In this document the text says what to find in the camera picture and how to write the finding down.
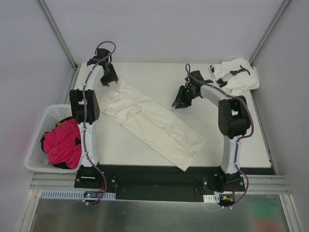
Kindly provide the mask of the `cream white t shirt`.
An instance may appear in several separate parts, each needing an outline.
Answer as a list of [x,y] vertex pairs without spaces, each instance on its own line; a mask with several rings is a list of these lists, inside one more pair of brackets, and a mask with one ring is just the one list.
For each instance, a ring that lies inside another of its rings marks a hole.
[[186,171],[206,138],[124,79],[103,87],[100,111],[152,150]]

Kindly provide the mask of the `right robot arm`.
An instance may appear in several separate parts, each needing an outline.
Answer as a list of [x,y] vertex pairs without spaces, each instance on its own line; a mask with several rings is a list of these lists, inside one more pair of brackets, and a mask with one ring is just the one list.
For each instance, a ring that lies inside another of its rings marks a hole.
[[218,173],[208,181],[208,187],[224,192],[239,181],[239,153],[241,141],[254,132],[252,116],[246,98],[231,96],[217,87],[212,80],[204,80],[200,71],[187,71],[186,83],[180,86],[172,107],[187,108],[192,100],[200,97],[212,102],[218,108],[218,127],[224,136],[223,158]]

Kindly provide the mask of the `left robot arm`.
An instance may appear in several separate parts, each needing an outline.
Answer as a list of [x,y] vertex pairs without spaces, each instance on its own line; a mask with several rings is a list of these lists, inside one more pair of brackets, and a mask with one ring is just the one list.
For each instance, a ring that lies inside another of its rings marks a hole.
[[81,134],[80,166],[84,168],[99,163],[95,139],[100,116],[98,100],[118,82],[111,56],[109,50],[97,48],[93,58],[86,63],[86,77],[76,89],[69,92],[72,116]]

